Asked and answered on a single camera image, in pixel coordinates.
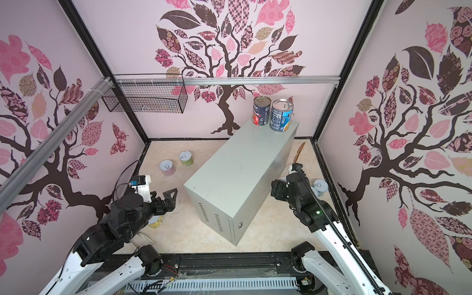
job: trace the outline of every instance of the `black wire basket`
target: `black wire basket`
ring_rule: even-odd
[[[183,113],[188,95],[183,82],[119,82],[123,97],[115,88],[110,88],[101,97],[110,112],[160,112]]]

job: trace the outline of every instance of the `gray metal box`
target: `gray metal box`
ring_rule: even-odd
[[[285,132],[246,122],[184,187],[200,220],[237,245],[284,170],[298,122]]]

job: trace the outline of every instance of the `marble floor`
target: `marble floor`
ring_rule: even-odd
[[[158,196],[162,197],[162,192],[167,190],[178,189],[175,210],[166,213],[163,223],[158,228],[146,226],[141,230],[152,240],[156,250],[160,253],[275,252],[290,251],[303,241],[310,242],[319,251],[326,250],[309,229],[293,215],[288,203],[277,201],[270,195],[252,220],[238,246],[232,245],[200,221],[183,184],[225,142],[225,140],[194,140],[151,143],[139,174],[151,176],[151,191],[156,191]],[[303,142],[306,143],[297,162],[303,164],[303,169],[313,184],[315,179],[323,178],[323,175],[308,139],[294,140],[287,167],[281,177],[287,175],[288,165],[293,162]],[[180,164],[178,156],[182,151],[192,152],[194,164],[191,167]],[[166,177],[160,171],[159,164],[163,160],[173,161],[176,166],[174,175]],[[325,192],[321,199],[334,208],[329,192]],[[136,245],[149,244],[149,241],[139,236],[136,236],[133,242]]]

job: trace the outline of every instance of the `wall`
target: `wall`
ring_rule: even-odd
[[[470,1],[388,1],[320,139],[363,248],[404,295],[472,287],[471,22]]]
[[[3,183],[101,74],[55,0],[6,1],[0,26]],[[41,291],[78,237],[109,211],[117,177],[142,149],[126,116],[100,100],[0,216],[2,293]]]
[[[284,68],[292,75],[337,76],[369,4],[368,0],[147,0],[137,5],[124,0],[75,1],[114,74],[170,71],[183,72],[186,78],[253,76],[256,71],[262,71],[262,76],[281,75],[272,71]],[[241,17],[234,7],[241,7]],[[234,38],[223,31],[229,26],[234,29]],[[167,42],[165,30],[170,30],[170,42],[178,41],[174,47],[178,54],[170,49],[172,46],[163,45],[162,39]],[[280,35],[272,41],[277,30]],[[247,47],[238,48],[241,41]],[[286,56],[271,57],[281,52],[286,52]],[[223,87],[221,97],[217,85],[210,89],[189,87],[183,114],[137,113],[137,116],[149,137],[228,137],[251,119],[253,95],[261,93],[272,100],[292,98],[294,119],[301,123],[297,136],[312,136],[332,85],[264,87]],[[208,90],[205,101],[199,94]]]

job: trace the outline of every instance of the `can label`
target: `can label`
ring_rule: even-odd
[[[269,121],[269,109],[270,105],[267,107],[261,107],[254,105],[253,107],[253,122],[256,125],[265,125]]]
[[[290,117],[293,110],[280,111],[272,108],[272,118],[270,120],[270,127],[275,131],[286,131],[290,125]]]

